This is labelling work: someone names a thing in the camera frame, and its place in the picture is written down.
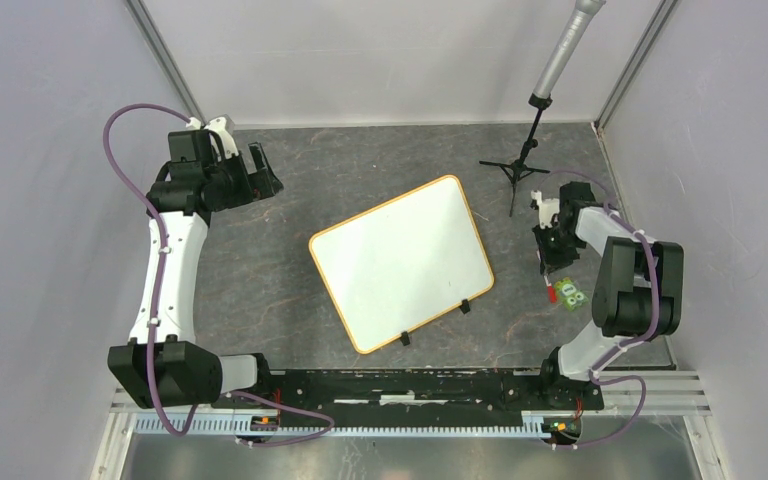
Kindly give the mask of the yellow framed whiteboard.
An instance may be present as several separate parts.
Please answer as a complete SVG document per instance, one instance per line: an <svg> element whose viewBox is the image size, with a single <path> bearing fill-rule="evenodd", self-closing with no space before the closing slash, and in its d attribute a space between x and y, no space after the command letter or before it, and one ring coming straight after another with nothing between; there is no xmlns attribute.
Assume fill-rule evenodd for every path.
<svg viewBox="0 0 768 480"><path fill-rule="evenodd" d="M315 233L308 249L352 347L362 355L460 309L495 284L454 175Z"/></svg>

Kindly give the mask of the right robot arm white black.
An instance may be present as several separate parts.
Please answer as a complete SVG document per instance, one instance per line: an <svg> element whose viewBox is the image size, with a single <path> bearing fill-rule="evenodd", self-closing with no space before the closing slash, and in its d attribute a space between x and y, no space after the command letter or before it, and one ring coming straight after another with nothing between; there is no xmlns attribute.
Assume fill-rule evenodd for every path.
<svg viewBox="0 0 768 480"><path fill-rule="evenodd" d="M534 190L531 206L538 213L532 232L542 275L571 266L587 247L600 257L590 321L541 364L538 396L562 408L578 389L596 386L619 356L677 330L684 249L633 227L610 203L598 202L586 182L563 185L556 198Z"/></svg>

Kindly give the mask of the red whiteboard marker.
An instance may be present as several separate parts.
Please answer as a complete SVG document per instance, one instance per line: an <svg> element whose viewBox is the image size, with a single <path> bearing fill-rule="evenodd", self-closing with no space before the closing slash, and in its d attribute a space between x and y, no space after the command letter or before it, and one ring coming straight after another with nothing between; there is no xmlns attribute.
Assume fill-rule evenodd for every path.
<svg viewBox="0 0 768 480"><path fill-rule="evenodd" d="M557 293L555 291L554 285L550 281L549 276L547 274L543 274L543 279L546 285L549 302L551 304L555 304L557 302Z"/></svg>

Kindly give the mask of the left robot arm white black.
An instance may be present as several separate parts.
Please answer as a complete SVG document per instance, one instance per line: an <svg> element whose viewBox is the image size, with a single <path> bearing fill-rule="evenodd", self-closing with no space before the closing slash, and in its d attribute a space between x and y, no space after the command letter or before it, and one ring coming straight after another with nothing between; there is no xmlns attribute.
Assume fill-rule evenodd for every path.
<svg viewBox="0 0 768 480"><path fill-rule="evenodd" d="M152 409L172 435L183 436L168 407L213 404L235 391L250 407L274 394L260 354L219 356L196 343L194 296L201 251L217 212L277 195L283 189L259 142L242 154L226 149L232 138L206 128L169 134L170 159L147 192L137 197L149 216L150 253L140 307L123 345L110 348L107 365L134 403Z"/></svg>

